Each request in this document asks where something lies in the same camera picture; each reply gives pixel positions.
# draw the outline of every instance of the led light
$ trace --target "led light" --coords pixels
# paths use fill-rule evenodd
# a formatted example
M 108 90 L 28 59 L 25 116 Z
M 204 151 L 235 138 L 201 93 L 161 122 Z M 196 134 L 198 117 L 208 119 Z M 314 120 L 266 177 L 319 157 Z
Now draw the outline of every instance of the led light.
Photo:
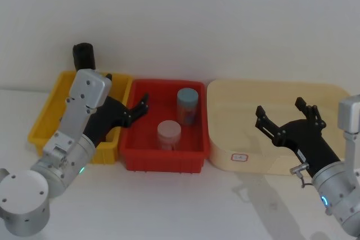
M 321 196 L 321 201 L 327 206 L 327 199 L 324 196 Z

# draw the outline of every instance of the jar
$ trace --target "jar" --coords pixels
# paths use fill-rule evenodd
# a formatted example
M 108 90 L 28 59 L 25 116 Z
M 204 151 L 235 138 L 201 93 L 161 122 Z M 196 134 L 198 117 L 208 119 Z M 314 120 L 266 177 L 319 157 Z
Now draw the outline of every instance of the jar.
M 194 123 L 199 94 L 192 88 L 183 88 L 177 95 L 177 120 L 182 125 Z
M 157 126 L 157 139 L 162 150 L 177 150 L 181 137 L 181 126 L 172 120 L 165 120 Z

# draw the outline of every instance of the metal bracket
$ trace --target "metal bracket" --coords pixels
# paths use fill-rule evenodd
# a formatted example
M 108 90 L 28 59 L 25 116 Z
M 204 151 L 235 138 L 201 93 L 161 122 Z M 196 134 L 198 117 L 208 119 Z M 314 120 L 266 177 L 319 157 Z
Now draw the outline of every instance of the metal bracket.
M 350 182 L 360 188 L 360 95 L 339 102 L 337 119 L 346 140 L 345 172 Z
M 290 169 L 290 174 L 294 175 L 296 174 L 298 176 L 298 178 L 304 178 L 303 174 L 301 173 L 301 171 L 304 171 L 306 169 L 309 168 L 309 164 L 307 162 L 300 164 L 298 166 L 295 166 L 293 168 Z
M 66 163 L 66 156 L 80 140 L 90 116 L 103 105 L 110 88 L 111 80 L 91 69 L 77 72 L 60 126 L 43 148 L 54 167 Z

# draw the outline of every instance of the beige plastic bin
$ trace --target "beige plastic bin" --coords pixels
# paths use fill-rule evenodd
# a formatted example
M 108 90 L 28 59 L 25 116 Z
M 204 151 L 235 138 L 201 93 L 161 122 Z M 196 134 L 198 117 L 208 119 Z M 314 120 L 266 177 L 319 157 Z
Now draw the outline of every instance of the beige plastic bin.
M 297 97 L 317 105 L 327 127 L 322 135 L 344 158 L 345 141 L 338 129 L 338 102 L 349 94 L 334 85 L 256 80 L 215 80 L 208 86 L 210 161 L 218 168 L 249 173 L 289 175 L 300 162 L 287 148 L 275 147 L 255 127 L 255 111 L 262 105 L 278 126 L 303 119 Z

